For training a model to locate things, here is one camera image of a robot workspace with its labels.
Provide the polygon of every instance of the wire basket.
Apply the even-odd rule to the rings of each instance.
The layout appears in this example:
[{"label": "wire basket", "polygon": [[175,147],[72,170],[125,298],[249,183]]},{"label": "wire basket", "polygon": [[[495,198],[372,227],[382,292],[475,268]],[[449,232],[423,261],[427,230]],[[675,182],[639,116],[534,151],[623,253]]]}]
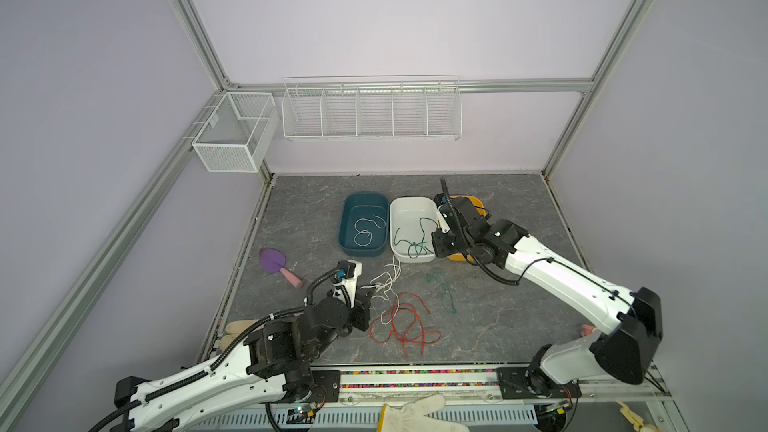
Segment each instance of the wire basket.
[{"label": "wire basket", "polygon": [[211,172],[258,172],[279,120],[271,93],[226,92],[192,147]]},{"label": "wire basket", "polygon": [[458,79],[288,86],[283,133],[291,140],[458,139]]}]

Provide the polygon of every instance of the yellow tray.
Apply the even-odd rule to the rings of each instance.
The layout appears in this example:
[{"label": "yellow tray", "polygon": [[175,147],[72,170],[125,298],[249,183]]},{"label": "yellow tray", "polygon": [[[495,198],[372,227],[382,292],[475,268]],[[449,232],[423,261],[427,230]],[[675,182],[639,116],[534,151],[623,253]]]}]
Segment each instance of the yellow tray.
[{"label": "yellow tray", "polygon": [[[456,198],[456,197],[468,198],[469,201],[472,202],[472,205],[476,207],[478,212],[480,212],[480,215],[485,217],[485,209],[483,208],[482,201],[479,198],[474,196],[451,196],[451,198]],[[448,258],[450,258],[451,260],[459,261],[459,262],[465,260],[464,255],[461,255],[461,254],[449,255]]]}]

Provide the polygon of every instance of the work glove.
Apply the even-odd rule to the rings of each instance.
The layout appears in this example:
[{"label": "work glove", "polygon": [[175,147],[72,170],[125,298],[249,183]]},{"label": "work glove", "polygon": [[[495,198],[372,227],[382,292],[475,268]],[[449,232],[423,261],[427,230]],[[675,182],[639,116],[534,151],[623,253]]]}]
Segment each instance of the work glove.
[{"label": "work glove", "polygon": [[469,427],[457,422],[447,422],[426,417],[446,406],[446,398],[431,395],[402,406],[384,406],[376,432],[469,432]]}]

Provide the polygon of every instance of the marble pattern surface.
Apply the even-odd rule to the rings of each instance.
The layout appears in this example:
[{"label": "marble pattern surface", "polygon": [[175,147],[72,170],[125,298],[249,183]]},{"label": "marble pattern surface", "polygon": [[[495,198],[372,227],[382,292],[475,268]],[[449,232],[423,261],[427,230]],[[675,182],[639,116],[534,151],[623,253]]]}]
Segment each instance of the marble pattern surface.
[{"label": "marble pattern surface", "polygon": [[[540,176],[466,175],[447,176],[452,195],[480,198],[494,219],[506,218],[525,227],[543,244],[571,261],[577,256],[557,210]],[[231,305],[229,321],[261,318],[270,312],[302,304],[304,290],[295,290],[281,274],[264,273],[258,251],[273,247],[287,256],[289,270],[309,282],[346,258],[338,243],[344,199],[354,192],[380,192],[389,201],[401,196],[433,197],[440,192],[438,176],[282,176],[278,177]],[[361,281],[368,283],[392,261],[389,246],[379,257],[357,258],[363,264]],[[495,266],[492,270],[510,276]],[[427,282],[430,272],[443,271],[453,291],[457,313],[441,305],[443,289]],[[316,296],[330,286],[321,285]],[[425,330],[442,337],[425,347],[408,344],[403,353],[396,340],[377,344],[367,332],[353,331],[336,341],[318,364],[398,364],[437,362],[528,362],[544,344],[563,343],[578,337],[581,315],[553,295],[523,281],[518,287],[494,282],[476,267],[446,258],[426,264],[403,264],[396,292],[423,298],[431,314],[414,303]],[[373,318],[394,304],[374,298]],[[412,315],[396,319],[398,329],[407,327]],[[375,336],[385,338],[388,326],[377,324]]]}]

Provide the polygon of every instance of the perforated metal strip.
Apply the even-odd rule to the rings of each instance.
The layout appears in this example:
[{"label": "perforated metal strip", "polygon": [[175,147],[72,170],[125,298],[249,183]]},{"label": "perforated metal strip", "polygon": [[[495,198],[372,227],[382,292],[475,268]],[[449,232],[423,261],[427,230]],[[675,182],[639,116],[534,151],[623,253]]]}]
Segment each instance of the perforated metal strip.
[{"label": "perforated metal strip", "polygon": [[[274,410],[275,419],[283,429],[306,428],[305,424],[287,425],[288,407]],[[376,426],[381,417],[380,407],[326,408],[317,414],[313,429],[341,429]],[[449,405],[430,414],[440,420],[461,422],[467,426],[476,425],[523,425],[536,424],[532,405]],[[209,419],[190,430],[271,430],[264,408],[241,409],[217,418]]]}]

